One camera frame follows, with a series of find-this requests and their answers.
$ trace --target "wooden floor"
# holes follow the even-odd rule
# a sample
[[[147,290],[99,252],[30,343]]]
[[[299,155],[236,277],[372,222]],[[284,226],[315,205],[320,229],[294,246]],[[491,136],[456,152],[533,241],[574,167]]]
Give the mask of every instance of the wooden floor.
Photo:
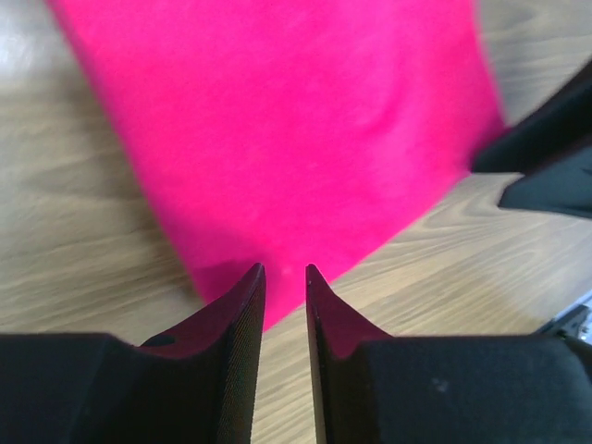
[[[514,121],[592,54],[592,2],[484,0]],[[530,332],[592,288],[592,222],[500,211],[472,177],[336,285],[399,334]],[[0,0],[0,331],[132,342],[201,306],[40,0]],[[255,443],[314,442],[302,310],[265,335]]]

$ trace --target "pink cloth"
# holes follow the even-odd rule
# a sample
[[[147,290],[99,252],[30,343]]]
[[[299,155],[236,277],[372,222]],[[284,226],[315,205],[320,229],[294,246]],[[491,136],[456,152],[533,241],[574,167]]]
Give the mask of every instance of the pink cloth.
[[[435,204],[501,129],[469,0],[50,0],[207,301],[265,327]]]

